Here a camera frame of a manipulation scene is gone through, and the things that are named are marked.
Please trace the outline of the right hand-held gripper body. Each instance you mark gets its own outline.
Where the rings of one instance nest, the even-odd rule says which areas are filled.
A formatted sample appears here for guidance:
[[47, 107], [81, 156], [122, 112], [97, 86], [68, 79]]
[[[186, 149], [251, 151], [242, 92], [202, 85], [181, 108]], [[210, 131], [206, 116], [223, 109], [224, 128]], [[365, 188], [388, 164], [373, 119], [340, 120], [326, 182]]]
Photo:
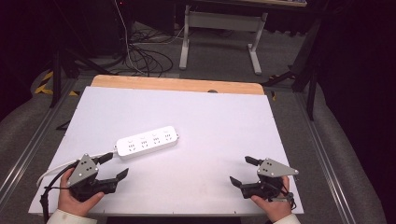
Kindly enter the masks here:
[[262, 165], [257, 166], [256, 183], [242, 184], [241, 192], [245, 199], [253, 195], [259, 196], [266, 201], [292, 201], [293, 193], [286, 190], [282, 177], [297, 175], [299, 171], [278, 161], [266, 158]]

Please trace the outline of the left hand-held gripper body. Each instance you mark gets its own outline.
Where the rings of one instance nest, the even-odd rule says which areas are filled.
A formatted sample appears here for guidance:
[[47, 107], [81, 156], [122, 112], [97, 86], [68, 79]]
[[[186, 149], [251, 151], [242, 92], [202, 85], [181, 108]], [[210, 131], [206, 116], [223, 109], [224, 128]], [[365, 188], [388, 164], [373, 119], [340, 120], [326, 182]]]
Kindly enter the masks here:
[[67, 188], [72, 196], [80, 202], [87, 201], [98, 192], [114, 193], [119, 182], [117, 178], [98, 180], [96, 177], [99, 168], [92, 159], [88, 154], [84, 154], [67, 181]]

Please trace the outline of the person's left hand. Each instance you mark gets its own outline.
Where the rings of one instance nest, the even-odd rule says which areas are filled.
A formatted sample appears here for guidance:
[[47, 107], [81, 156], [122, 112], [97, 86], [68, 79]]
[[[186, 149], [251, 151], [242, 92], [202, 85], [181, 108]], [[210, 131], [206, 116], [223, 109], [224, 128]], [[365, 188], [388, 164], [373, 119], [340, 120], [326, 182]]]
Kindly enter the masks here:
[[67, 181], [73, 172], [74, 169], [70, 168], [61, 177], [58, 208], [66, 213], [85, 217], [88, 215], [90, 210], [102, 200], [105, 194], [103, 192], [98, 192], [85, 202], [80, 202], [75, 199], [67, 188]]

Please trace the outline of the person's right hand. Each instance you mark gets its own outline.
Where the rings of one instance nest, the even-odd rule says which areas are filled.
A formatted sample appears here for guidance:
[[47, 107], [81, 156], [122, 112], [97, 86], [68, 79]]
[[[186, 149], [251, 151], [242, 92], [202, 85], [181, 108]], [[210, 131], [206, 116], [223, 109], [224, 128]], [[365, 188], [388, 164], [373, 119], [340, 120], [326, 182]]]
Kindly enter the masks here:
[[291, 205], [288, 201], [267, 202], [263, 198], [256, 195], [253, 195], [251, 200], [265, 212], [272, 223], [280, 220], [282, 217], [292, 214]]

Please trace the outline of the white power strip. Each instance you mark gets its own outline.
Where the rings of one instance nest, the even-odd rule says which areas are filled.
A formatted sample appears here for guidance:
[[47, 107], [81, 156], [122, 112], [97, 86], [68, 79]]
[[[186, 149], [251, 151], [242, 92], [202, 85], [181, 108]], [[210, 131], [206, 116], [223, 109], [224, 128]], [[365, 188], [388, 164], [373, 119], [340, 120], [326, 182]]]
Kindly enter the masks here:
[[166, 126], [149, 132], [119, 139], [114, 148], [123, 160], [173, 147], [179, 135], [173, 126]]

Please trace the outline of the white table cover board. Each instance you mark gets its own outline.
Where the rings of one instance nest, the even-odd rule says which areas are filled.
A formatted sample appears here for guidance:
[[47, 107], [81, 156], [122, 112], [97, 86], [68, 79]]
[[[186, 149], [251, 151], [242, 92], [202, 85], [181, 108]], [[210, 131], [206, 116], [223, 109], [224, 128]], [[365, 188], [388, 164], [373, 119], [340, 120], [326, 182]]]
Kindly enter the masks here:
[[50, 164], [113, 149], [117, 140], [172, 126], [173, 147], [114, 158], [99, 178], [128, 175], [93, 212], [104, 216], [255, 216], [261, 209], [231, 183], [257, 181], [245, 158], [287, 163], [264, 95], [88, 87]]

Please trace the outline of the black metal stand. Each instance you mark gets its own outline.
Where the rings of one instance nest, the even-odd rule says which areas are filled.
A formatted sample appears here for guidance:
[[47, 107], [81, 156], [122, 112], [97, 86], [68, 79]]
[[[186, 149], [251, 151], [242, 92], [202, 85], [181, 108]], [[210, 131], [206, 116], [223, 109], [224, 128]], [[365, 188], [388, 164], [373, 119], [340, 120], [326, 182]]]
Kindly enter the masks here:
[[275, 84], [286, 80], [287, 78], [295, 77], [294, 82], [291, 85], [291, 89], [294, 92], [302, 92], [305, 87], [308, 87], [308, 96], [305, 110], [307, 116], [311, 120], [314, 119], [313, 110], [318, 81], [312, 57], [314, 55], [313, 47], [316, 43], [320, 25], [321, 19], [315, 19], [290, 70], [279, 77], [270, 78], [268, 81], [262, 83], [264, 87], [272, 87], [275, 86]]
[[54, 108], [64, 95], [62, 93], [62, 71], [68, 78], [77, 78], [79, 76], [77, 61], [99, 74], [107, 74], [108, 71], [84, 56], [84, 53], [89, 51], [57, 0], [43, 0], [43, 3], [49, 8], [48, 20], [53, 71], [53, 95], [50, 108]]

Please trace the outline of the aluminium rail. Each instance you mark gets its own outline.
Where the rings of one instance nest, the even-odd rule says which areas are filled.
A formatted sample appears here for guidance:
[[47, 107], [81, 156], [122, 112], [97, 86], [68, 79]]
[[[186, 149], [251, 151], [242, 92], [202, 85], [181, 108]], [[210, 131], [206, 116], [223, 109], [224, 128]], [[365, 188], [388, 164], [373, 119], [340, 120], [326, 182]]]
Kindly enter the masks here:
[[319, 137], [315, 122], [308, 117], [305, 111], [304, 97], [300, 93], [295, 93], [294, 98], [303, 114], [304, 121], [308, 126], [309, 134], [313, 138], [314, 150], [316, 152], [322, 173], [325, 176], [327, 185], [331, 192], [332, 200], [337, 207], [338, 214], [340, 215], [343, 224], [349, 224], [349, 218], [345, 210], [344, 193], [334, 172], [332, 163], [330, 162], [325, 147]]
[[52, 95], [34, 95], [0, 122], [0, 205], [18, 186], [76, 82], [64, 81], [55, 106]]

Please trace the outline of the white metal frame desk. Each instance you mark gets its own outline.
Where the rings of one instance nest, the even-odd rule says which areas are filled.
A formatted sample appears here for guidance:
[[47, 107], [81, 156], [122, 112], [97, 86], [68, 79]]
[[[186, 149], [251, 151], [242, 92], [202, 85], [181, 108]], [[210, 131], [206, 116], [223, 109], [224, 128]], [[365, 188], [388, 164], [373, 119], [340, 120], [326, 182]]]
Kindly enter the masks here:
[[[305, 8], [305, 0], [243, 0], [247, 3], [255, 3], [264, 7], [280, 7], [281, 9]], [[257, 56], [257, 47], [260, 43], [264, 25], [267, 21], [268, 12], [260, 12], [258, 16], [242, 15], [241, 13], [215, 13], [200, 12], [191, 9], [191, 5], [185, 6], [184, 11], [184, 36], [181, 47], [179, 68], [185, 70], [189, 56], [189, 32], [190, 28], [222, 29], [241, 32], [253, 32], [255, 38], [247, 45], [254, 73], [257, 76], [262, 74], [261, 65]]]

